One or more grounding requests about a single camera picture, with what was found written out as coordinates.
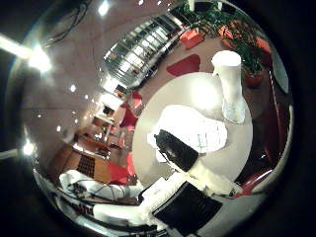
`potted plant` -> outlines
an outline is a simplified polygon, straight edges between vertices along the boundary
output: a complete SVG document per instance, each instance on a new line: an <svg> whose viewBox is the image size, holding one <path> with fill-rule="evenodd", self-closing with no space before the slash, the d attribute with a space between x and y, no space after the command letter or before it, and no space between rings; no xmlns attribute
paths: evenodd
<svg viewBox="0 0 316 237"><path fill-rule="evenodd" d="M249 88L256 89L263 81L264 66L262 50L258 46L257 28L249 17L237 14L234 20L226 25L224 39L242 59L244 79Z"/></svg>

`round table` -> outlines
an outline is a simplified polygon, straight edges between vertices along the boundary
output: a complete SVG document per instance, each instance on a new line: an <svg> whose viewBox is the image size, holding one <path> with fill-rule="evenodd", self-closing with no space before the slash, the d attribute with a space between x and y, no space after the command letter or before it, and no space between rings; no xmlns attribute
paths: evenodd
<svg viewBox="0 0 316 237"><path fill-rule="evenodd" d="M162 111L170 105L192 107L209 119L224 121L228 133L225 146L198 159L212 172L235 181L250 153L253 139L252 119L246 106L244 123L234 124L228 121L221 111L222 99L219 78L204 72L177 77L155 93L138 119L132 142L132 161L143 186L147 187L160 177L168 178L172 174L167 163L157 161L155 149L147 143L147 134L157 123Z"/></svg>

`black object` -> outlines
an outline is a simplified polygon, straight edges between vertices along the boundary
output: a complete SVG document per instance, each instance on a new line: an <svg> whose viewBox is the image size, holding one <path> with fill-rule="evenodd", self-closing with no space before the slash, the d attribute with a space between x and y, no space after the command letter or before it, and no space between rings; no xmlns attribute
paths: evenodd
<svg viewBox="0 0 316 237"><path fill-rule="evenodd" d="M166 154L169 161L175 163L186 172L192 168L198 158L197 151L163 129L160 129L159 134L155 135L155 138L160 152Z"/></svg>
<svg viewBox="0 0 316 237"><path fill-rule="evenodd" d="M152 214L187 236L201 229L221 207L221 202L207 197L196 187L185 182Z"/></svg>

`red chair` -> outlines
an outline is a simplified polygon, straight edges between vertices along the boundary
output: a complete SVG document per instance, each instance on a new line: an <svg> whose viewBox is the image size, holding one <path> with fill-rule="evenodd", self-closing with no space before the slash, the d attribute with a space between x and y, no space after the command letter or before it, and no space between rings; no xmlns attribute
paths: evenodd
<svg viewBox="0 0 316 237"><path fill-rule="evenodd" d="M125 115L122 121L119 124L119 127L134 127L137 123L138 117L136 117L129 108L125 108Z"/></svg>
<svg viewBox="0 0 316 237"><path fill-rule="evenodd" d="M110 175L109 183L117 182L125 185L127 182L127 178L130 177L128 170L111 161L108 161L107 165Z"/></svg>
<svg viewBox="0 0 316 237"><path fill-rule="evenodd" d="M128 152L127 157L126 157L126 164L127 164L127 171L130 176L135 175L135 169L134 165L132 164L132 156L131 152Z"/></svg>
<svg viewBox="0 0 316 237"><path fill-rule="evenodd" d="M137 109L141 105L141 95L138 92L132 92L130 97L133 99L133 107Z"/></svg>
<svg viewBox="0 0 316 237"><path fill-rule="evenodd" d="M249 196L251 194L252 189L258 185L260 182L262 182L273 170L272 169L266 169L261 172L258 172L251 176L242 186L243 192L241 194L234 195L235 198L241 197L241 196Z"/></svg>

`green plant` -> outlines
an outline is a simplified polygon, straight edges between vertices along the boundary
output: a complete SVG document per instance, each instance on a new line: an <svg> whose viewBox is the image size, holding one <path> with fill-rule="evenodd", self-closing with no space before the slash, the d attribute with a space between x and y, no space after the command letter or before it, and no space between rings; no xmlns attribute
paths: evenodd
<svg viewBox="0 0 316 237"><path fill-rule="evenodd" d="M241 56L243 70L252 74L258 74L263 69L257 30L255 23L248 16L235 14L224 32L224 39L228 40L232 49Z"/></svg>

